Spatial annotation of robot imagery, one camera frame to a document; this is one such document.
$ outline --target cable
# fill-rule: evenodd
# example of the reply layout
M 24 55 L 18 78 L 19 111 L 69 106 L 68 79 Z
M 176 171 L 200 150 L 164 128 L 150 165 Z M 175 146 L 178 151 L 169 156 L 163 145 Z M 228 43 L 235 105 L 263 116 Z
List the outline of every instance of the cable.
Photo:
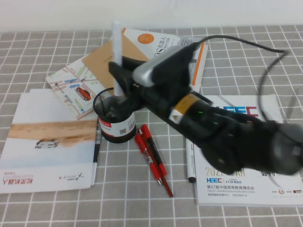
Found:
M 202 40 L 200 40 L 199 42 L 195 43 L 196 44 L 196 48 L 198 45 L 202 44 L 203 42 L 207 41 L 207 40 L 210 40 L 210 39 L 215 39 L 215 38 L 225 38 L 225 39 L 232 39 L 232 40 L 235 40 L 235 41 L 238 41 L 238 42 L 242 42 L 242 43 L 245 43 L 245 44 L 249 44 L 249 45 L 252 45 L 252 46 L 255 46 L 255 47 L 258 47 L 258 48 L 261 48 L 261 49 L 264 49 L 266 51 L 270 51 L 270 52 L 275 52 L 275 53 L 281 53 L 282 55 L 280 55 L 279 57 L 277 57 L 264 71 L 264 73 L 262 74 L 262 77 L 260 79 L 260 82 L 259 82 L 259 85 L 258 85 L 258 95 L 257 95 L 257 105 L 260 109 L 260 112 L 261 112 L 261 115 L 262 117 L 264 118 L 264 120 L 266 122 L 269 122 L 269 118 L 268 116 L 266 115 L 266 113 L 264 112 L 263 110 L 263 106 L 262 106 L 262 103 L 261 103 L 261 95 L 262 95 L 262 90 L 263 90 L 263 85 L 265 83 L 265 79 L 266 79 L 266 76 L 268 75 L 269 71 L 279 62 L 281 61 L 286 55 L 288 55 L 288 51 L 287 50 L 279 50 L 279 49 L 273 49 L 273 48 L 269 48 L 269 47 L 266 47 L 266 46 L 263 46 L 263 45 L 260 45 L 260 44 L 257 44 L 257 43 L 254 43 L 254 42 L 250 42 L 250 41 L 247 41 L 245 39 L 241 39 L 241 38 L 237 38 L 237 37 L 233 37 L 233 36 L 229 36 L 229 35 L 210 35 L 210 36 L 207 36 L 205 38 L 203 38 Z M 296 141 L 295 139 L 291 138 L 289 135 L 285 134 L 284 132 L 280 131 L 280 133 L 285 136 L 287 139 L 289 140 L 292 140 L 293 142 L 295 142 L 297 145 L 298 144 L 301 144 L 300 142 Z

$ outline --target table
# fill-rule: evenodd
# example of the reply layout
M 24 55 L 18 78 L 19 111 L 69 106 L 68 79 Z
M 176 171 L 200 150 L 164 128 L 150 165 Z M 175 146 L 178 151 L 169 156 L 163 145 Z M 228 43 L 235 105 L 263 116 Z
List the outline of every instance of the table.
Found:
M 290 122 L 303 123 L 303 26 L 242 26 L 152 30 L 204 37 L 229 34 L 275 48 L 290 48 L 271 72 L 264 94 L 276 94 L 285 119 L 297 94 Z M 0 34 L 0 151 L 20 94 L 50 88 L 45 77 L 97 49 L 109 31 Z M 275 54 L 230 40 L 210 42 L 201 90 L 205 95 L 254 95 L 260 75 Z M 143 109 L 136 123 L 147 123 L 168 170 L 175 198 L 169 199 L 150 174 L 131 140 L 102 139 L 96 184 L 85 190 L 0 195 L 1 227 L 284 227 L 302 226 L 301 208 L 199 207 L 186 174 L 185 139 Z

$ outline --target qr code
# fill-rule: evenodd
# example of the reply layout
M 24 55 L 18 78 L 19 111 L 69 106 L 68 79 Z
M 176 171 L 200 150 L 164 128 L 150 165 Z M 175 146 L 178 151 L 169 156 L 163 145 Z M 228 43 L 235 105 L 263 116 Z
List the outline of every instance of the qr code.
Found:
M 126 128 L 120 130 L 120 135 L 122 135 L 122 134 L 124 134 L 124 133 L 126 133 Z

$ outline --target white marker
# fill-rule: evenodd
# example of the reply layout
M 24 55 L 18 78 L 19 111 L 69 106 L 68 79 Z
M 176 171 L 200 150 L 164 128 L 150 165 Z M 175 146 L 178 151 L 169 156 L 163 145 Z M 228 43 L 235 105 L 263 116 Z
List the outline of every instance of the white marker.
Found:
M 113 60 L 118 65 L 122 66 L 122 38 L 121 26 L 119 21 L 112 23 L 112 46 L 113 46 Z M 123 96 L 123 90 L 116 80 L 114 80 L 115 96 Z
M 195 148 L 197 146 L 186 139 L 187 177 L 190 183 L 196 182 Z

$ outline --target robotic arm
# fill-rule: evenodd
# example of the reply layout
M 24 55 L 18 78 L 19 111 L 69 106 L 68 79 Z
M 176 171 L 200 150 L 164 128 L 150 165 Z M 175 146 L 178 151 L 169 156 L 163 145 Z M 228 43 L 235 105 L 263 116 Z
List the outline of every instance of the robotic arm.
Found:
M 189 70 L 193 52 L 211 38 L 229 38 L 268 51 L 282 53 L 264 72 L 265 76 L 287 52 L 226 35 L 208 36 L 187 47 L 173 46 L 148 62 L 123 58 L 123 66 L 109 63 L 109 71 L 120 84 L 125 99 L 112 103 L 112 112 L 122 117 L 147 107 L 163 121 L 198 145 L 207 161 L 219 171 L 232 174 L 242 168 L 292 175 L 303 166 L 303 129 L 300 125 L 265 121 L 212 106 L 191 90 Z

